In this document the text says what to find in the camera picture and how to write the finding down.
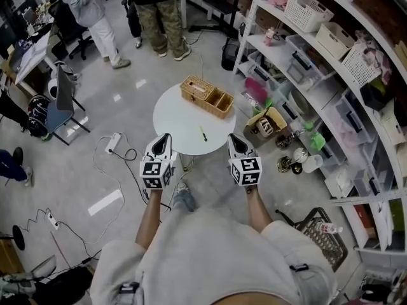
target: yellow marker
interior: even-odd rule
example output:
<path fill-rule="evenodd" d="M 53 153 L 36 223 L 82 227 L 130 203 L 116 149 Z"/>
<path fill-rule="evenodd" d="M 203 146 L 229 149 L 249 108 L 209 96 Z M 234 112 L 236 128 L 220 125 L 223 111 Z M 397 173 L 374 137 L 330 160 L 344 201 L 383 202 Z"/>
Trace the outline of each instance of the yellow marker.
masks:
<path fill-rule="evenodd" d="M 205 141 L 208 141 L 208 139 L 207 139 L 207 137 L 206 137 L 206 135 L 205 135 L 204 129 L 203 129 L 201 126 L 199 126 L 199 129 L 200 129 L 201 132 L 202 132 L 203 139 L 204 139 Z"/>

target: blue chair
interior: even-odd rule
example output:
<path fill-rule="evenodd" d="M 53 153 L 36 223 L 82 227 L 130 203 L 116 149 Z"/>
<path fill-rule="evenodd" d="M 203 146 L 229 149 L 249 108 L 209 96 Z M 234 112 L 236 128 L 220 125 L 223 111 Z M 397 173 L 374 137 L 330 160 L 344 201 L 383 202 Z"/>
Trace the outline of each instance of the blue chair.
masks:
<path fill-rule="evenodd" d="M 63 138 L 55 133 L 55 130 L 62 125 L 66 125 L 67 122 L 72 121 L 79 125 L 86 132 L 90 131 L 76 121 L 74 116 L 74 104 L 78 105 L 81 109 L 85 111 L 83 106 L 79 104 L 76 99 L 72 96 L 74 91 L 74 83 L 69 79 L 66 73 L 62 70 L 59 65 L 57 68 L 57 99 L 50 102 L 48 105 L 48 114 L 46 116 L 46 128 L 48 132 L 54 135 L 57 139 L 62 141 L 65 145 L 69 146 Z"/>

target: wicker basket lid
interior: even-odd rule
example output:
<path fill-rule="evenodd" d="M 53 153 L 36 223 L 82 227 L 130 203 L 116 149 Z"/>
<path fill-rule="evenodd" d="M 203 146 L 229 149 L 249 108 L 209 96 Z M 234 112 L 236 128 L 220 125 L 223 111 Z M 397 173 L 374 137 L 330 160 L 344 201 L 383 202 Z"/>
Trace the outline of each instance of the wicker basket lid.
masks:
<path fill-rule="evenodd" d="M 215 87 L 196 76 L 189 76 L 181 84 L 181 89 L 190 93 L 195 98 L 207 100 L 210 93 L 214 91 Z"/>

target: gray t-shirt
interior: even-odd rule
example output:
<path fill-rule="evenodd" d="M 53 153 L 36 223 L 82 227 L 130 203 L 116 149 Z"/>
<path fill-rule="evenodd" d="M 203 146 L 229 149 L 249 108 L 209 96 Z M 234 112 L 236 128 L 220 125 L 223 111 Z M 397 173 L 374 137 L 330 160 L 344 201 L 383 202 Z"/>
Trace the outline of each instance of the gray t-shirt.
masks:
<path fill-rule="evenodd" d="M 289 266 L 308 264 L 294 273 Z M 123 283 L 140 283 L 130 302 Z M 210 305 L 234 294 L 262 292 L 290 304 L 329 304 L 335 275 L 315 243 L 281 221 L 259 234 L 216 211 L 171 211 L 146 252 L 131 241 L 102 251 L 90 295 L 97 305 Z"/>
<path fill-rule="evenodd" d="M 76 22 L 83 27 L 92 27 L 104 16 L 101 0 L 62 0 L 69 5 Z"/>

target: black and white marker cube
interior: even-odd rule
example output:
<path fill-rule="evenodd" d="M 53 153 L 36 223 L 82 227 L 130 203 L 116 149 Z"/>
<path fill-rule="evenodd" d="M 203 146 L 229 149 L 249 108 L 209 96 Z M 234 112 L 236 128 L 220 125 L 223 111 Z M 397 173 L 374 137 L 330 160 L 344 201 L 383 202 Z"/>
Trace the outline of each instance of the black and white marker cube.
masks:
<path fill-rule="evenodd" d="M 141 161 L 140 176 L 147 189 L 162 190 L 170 184 L 170 161 Z"/>
<path fill-rule="evenodd" d="M 261 172 L 261 158 L 235 158 L 230 160 L 231 175 L 240 186 L 257 185 L 260 182 Z"/>

